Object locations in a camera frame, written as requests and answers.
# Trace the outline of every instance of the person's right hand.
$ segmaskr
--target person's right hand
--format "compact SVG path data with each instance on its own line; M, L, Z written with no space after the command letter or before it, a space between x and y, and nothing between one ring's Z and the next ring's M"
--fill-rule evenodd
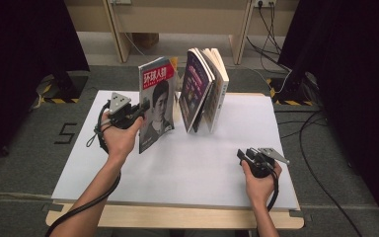
M249 164L244 160L242 161L243 172L246 178L246 193L252 206L266 206L266 202L273 191L273 178L268 175L264 178L256 178L252 172ZM275 171L277 177L282 172L281 167L278 162L275 161L273 170Z
M108 118L108 113L103 113L102 120ZM134 124L128 129L119 129L115 126L107 128L109 125L103 125L104 141L109 149L109 159L118 159L119 165L125 162L127 155L133 150L135 137L138 129L143 124L143 118L139 117Z

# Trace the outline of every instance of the handheld controller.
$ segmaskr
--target handheld controller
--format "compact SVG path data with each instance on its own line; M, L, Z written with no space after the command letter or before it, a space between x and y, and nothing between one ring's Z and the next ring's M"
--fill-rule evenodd
M100 115L98 117L98 122L94 128L94 132L96 135L98 135L101 148L103 148L107 153L109 153L109 149L104 142L104 131L102 130L103 125L108 124L109 127L115 126L120 129L128 129L134 124L137 118L144 118L144 113L150 108L149 100L145 100L141 105L137 104L135 106L132 106L130 102L130 98L113 92L112 98L108 100L101 109ZM109 109L109 118L101 121L101 117L106 109ZM96 135L94 135L87 142L88 147L91 146L92 141Z
M113 126L121 129L131 127L139 117L144 118L144 113L150 108L150 101L146 100L140 106L132 106L131 99L119 93L113 92L110 101L109 119Z
M268 175L272 176L273 179L273 194L270 199L267 210L270 211L275 204L275 201L278 197L279 193L279 184L278 184L278 176L273 170L273 166L275 165L275 160L284 162L285 164L289 164L290 162L282 157L278 152L276 152L272 148L249 148L246 150L246 154L244 154L240 149L238 150L237 156L240 159L240 165L242 165L242 161L245 160L249 167L251 168L252 174L256 178L264 178Z
M245 160L251 168L252 174L256 178L264 178L273 171L275 160L289 164L289 161L282 157L273 148L249 148L246 150L246 154L240 149L237 156L240 159L240 165L242 160Z

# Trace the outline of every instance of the wall outlet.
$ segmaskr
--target wall outlet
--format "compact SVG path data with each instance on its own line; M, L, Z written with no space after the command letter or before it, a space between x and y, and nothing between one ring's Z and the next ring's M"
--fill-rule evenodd
M270 3L273 3L273 6L275 7L276 0L261 0L263 1L263 8L270 8ZM258 3L260 0L255 1L254 7L258 7Z

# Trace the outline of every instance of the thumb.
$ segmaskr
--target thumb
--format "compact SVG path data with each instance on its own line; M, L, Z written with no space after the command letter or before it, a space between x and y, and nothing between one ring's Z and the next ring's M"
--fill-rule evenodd
M245 173L245 176L247 179L248 179L248 177L254 176L252 174L251 167L249 167L249 164L248 164L248 162L246 162L246 160L242 161L242 169L243 169L243 172Z
M140 129L140 126L142 124L143 124L143 118L139 117L135 120L134 124L131 127L129 127L128 129L134 133L137 133L138 129Z

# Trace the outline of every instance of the gray carpet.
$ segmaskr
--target gray carpet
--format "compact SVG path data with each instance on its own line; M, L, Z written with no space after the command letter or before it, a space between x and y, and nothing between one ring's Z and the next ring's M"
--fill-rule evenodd
M269 95L266 83L252 70L229 69L228 73L229 92ZM91 66L79 103L44 103L26 116L8 144L9 154L0 157L0 236L44 235L46 212L42 209L51 203L49 197L97 91L134 91L138 88L136 79L136 67ZM319 107L275 105L274 108L283 137L282 147L291 161L289 171L306 220L302 229L281 230L280 235L356 236L349 222L314 180L301 154L298 131ZM324 113L319 113L315 119L302 135L307 162L360 232L364 236L379 236L379 209L371 193L348 166ZM70 142L69 135L59 134L66 123L70 125L65 126L64 132L74 133ZM9 196L14 193L21 196ZM109 229L101 228L97 236L110 236L110 233Z

